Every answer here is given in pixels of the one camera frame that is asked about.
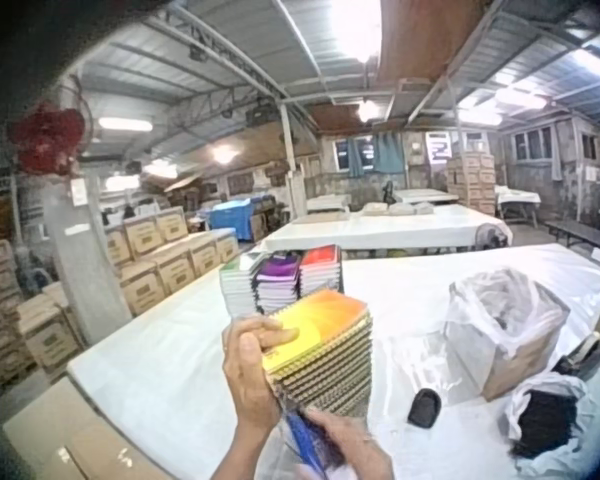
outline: red fan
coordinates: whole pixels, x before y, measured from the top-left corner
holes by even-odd
[[[84,133],[85,120],[79,110],[58,110],[48,102],[7,130],[18,149],[21,168],[38,175],[67,175]]]

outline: person's hand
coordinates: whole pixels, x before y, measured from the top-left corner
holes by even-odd
[[[314,408],[308,408],[305,414],[326,430],[347,463],[353,467],[358,480],[393,480],[391,458],[371,438],[361,422]]]
[[[280,407],[262,368],[262,349],[288,343],[297,329],[282,330],[279,322],[252,317],[223,332],[223,370],[238,416],[238,433],[266,439],[280,420]]]

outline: white table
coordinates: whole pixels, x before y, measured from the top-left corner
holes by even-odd
[[[512,205],[517,205],[522,219],[527,220],[527,213],[533,221],[533,226],[538,228],[536,218],[536,209],[540,206],[540,195],[535,192],[526,192],[524,190],[514,190],[502,185],[496,185],[496,198],[498,203],[498,212],[500,218],[504,219],[507,209]]]
[[[307,200],[307,212],[349,211],[351,197],[349,195],[322,195]]]
[[[600,312],[600,268],[557,244],[344,262],[347,294],[367,302],[374,318],[368,420],[394,455],[397,479],[516,477],[497,426],[506,398],[486,403],[477,397],[435,344],[449,285],[498,266],[530,275],[571,308],[556,356],[590,330]],[[220,334],[228,323],[214,270],[74,359],[69,372],[156,463],[179,479],[207,479],[236,422],[221,370]],[[423,385],[440,392],[441,417],[431,430],[405,431],[414,392]],[[599,411],[584,453],[594,462],[600,455],[600,371],[589,386]],[[295,459],[280,435],[276,430],[269,439],[257,478],[296,478]]]
[[[458,201],[458,195],[452,195],[431,188],[412,188],[409,190],[396,190],[393,197],[402,203],[453,203]]]
[[[513,239],[511,230],[501,219],[462,205],[443,205],[431,215],[362,216],[323,223],[290,223],[262,241],[262,249],[307,250],[337,244],[344,250],[385,248],[473,247],[480,225],[498,225]]]

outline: yellow notebook cover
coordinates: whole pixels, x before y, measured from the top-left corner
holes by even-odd
[[[298,338],[269,350],[263,358],[267,373],[320,348],[346,332],[367,311],[365,303],[333,290],[321,290],[291,305],[273,318],[283,328],[297,328]]]

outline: floor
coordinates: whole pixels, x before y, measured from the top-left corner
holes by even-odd
[[[538,227],[538,229],[524,224],[510,225],[510,227],[513,231],[514,247],[543,245],[555,242],[553,235],[549,235],[547,229],[542,226]],[[587,258],[591,255],[591,248],[588,246],[577,245],[572,250]],[[38,370],[3,395],[0,398],[0,425],[19,412],[33,399],[40,396],[48,387],[49,382],[44,373]]]

